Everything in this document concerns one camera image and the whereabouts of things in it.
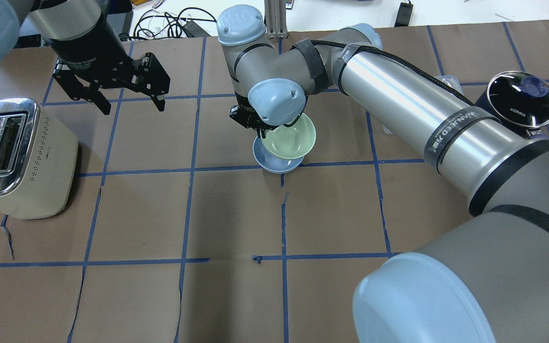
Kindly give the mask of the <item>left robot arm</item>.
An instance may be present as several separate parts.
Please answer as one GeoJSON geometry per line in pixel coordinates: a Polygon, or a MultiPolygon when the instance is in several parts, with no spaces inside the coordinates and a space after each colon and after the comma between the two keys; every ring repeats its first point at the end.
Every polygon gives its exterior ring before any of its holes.
{"type": "Polygon", "coordinates": [[[71,100],[91,102],[108,115],[111,105],[101,91],[124,88],[164,111],[170,76],[151,52],[129,56],[108,22],[111,6],[109,0],[0,0],[0,61],[29,21],[57,54],[52,76],[71,100]]]}

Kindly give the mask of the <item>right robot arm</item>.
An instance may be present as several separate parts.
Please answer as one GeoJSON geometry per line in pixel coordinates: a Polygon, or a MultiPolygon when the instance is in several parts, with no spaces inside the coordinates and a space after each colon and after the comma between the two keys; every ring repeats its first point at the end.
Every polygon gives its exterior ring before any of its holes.
{"type": "Polygon", "coordinates": [[[527,140],[360,23],[278,54],[253,6],[216,20],[241,122],[294,123],[336,86],[468,198],[471,220],[388,259],[353,296],[362,343],[549,343],[549,139],[527,140]]]}

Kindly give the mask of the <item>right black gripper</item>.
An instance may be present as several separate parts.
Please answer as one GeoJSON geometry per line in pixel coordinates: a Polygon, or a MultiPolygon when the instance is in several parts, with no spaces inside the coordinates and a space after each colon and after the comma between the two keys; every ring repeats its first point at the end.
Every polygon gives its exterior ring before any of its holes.
{"type": "Polygon", "coordinates": [[[242,106],[232,106],[229,117],[246,129],[251,129],[256,132],[257,137],[265,139],[267,131],[274,131],[279,126],[266,124],[261,120],[256,111],[249,111],[242,106]]]}

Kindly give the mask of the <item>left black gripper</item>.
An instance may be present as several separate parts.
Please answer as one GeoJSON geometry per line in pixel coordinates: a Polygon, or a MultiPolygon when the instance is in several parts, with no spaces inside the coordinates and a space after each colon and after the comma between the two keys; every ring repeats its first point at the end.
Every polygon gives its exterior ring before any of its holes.
{"type": "Polygon", "coordinates": [[[158,111],[165,110],[165,95],[171,78],[152,52],[139,59],[130,56],[118,58],[91,58],[76,68],[70,61],[58,60],[53,71],[54,80],[70,99],[93,103],[104,115],[111,113],[111,103],[102,89],[126,88],[144,94],[158,111]]]}

